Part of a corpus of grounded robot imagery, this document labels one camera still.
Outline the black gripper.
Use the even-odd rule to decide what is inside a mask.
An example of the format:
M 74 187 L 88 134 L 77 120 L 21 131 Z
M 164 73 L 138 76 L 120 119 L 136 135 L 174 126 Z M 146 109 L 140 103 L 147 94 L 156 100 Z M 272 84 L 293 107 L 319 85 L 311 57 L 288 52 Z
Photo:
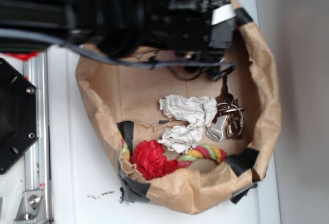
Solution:
M 143 44 L 180 52 L 230 48 L 236 13 L 230 0 L 147 0 Z

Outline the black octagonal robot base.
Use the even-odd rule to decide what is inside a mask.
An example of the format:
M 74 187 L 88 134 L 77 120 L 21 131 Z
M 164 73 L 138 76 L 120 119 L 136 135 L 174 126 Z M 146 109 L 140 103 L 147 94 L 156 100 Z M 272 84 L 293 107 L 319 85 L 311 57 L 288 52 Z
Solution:
M 38 138 L 37 88 L 1 58 L 1 174 L 7 173 Z

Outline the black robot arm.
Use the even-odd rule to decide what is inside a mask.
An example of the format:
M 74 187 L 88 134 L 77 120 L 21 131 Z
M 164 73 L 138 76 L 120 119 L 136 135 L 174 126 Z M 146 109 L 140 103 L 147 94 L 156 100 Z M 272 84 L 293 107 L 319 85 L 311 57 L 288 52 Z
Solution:
M 228 0 L 1 0 L 1 27 L 95 44 L 117 59 L 140 46 L 227 49 L 235 13 Z

